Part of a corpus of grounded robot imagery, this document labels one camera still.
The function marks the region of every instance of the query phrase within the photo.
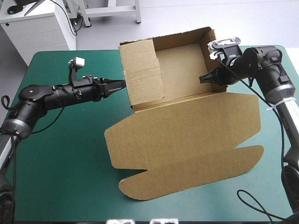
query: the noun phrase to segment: desk leg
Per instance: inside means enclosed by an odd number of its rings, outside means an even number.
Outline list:
[[[78,1],[79,1],[80,9],[81,9],[81,14],[82,14],[83,19],[84,19],[84,23],[87,27],[90,27],[91,23],[90,23],[89,18],[86,14],[86,11],[85,11],[85,9],[87,8],[86,2],[85,2],[85,0],[78,0]]]

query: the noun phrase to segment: drawer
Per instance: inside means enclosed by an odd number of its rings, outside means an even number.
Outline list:
[[[25,63],[29,66],[33,55],[39,51],[55,51],[55,50],[69,50],[67,44],[59,44],[54,46],[42,47],[42,48],[32,48],[28,50],[19,50],[19,54],[24,59]]]
[[[55,16],[7,22],[2,23],[1,26],[9,37],[60,30]]]
[[[23,36],[14,36],[11,37],[10,40],[18,51],[66,43],[61,30]]]

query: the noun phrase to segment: gray floor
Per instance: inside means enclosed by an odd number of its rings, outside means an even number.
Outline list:
[[[86,2],[89,7],[107,3]],[[130,5],[134,0],[117,2]],[[210,26],[218,39],[238,36],[242,45],[284,46],[299,73],[299,0],[141,0],[141,7],[141,24],[135,23],[134,15],[92,18],[92,26],[83,26],[78,33],[77,49],[117,49],[126,40]],[[26,69],[0,28],[0,96],[14,97]],[[5,114],[0,106],[0,122]]]

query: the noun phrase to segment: cardboard box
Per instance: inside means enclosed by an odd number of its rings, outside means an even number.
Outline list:
[[[105,132],[113,167],[146,170],[120,181],[121,191],[147,200],[249,171],[262,146],[235,148],[258,133],[254,95],[200,84],[218,66],[207,44],[210,27],[125,42],[121,60],[135,113]]]

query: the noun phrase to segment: cable tie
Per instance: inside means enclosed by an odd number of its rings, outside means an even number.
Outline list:
[[[279,101],[277,104],[275,104],[275,105],[273,105],[273,106],[271,106],[271,107],[268,107],[267,110],[268,110],[268,111],[272,111],[272,110],[276,109],[276,107],[277,107],[278,105],[280,105],[280,104],[282,104],[282,103],[285,103],[285,102],[287,102],[287,101],[291,101],[291,100],[295,100],[295,101],[296,101],[296,99],[295,99],[294,97],[285,98],[285,99]]]

